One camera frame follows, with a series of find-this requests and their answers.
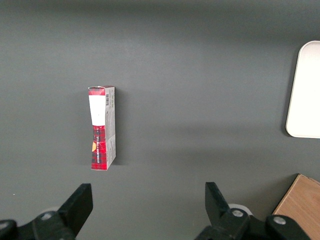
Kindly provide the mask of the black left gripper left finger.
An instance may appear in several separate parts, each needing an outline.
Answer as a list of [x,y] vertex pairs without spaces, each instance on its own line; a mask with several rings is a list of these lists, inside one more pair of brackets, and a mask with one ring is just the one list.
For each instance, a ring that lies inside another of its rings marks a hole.
[[75,240],[93,210],[92,185],[82,183],[57,209],[19,228],[21,240]]

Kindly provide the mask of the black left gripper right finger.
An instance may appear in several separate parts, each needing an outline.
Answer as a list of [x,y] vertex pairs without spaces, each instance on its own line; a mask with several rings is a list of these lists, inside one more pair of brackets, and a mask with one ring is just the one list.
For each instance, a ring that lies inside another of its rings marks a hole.
[[229,207],[214,182],[205,184],[205,209],[210,225],[198,240],[264,240],[263,223],[238,207]]

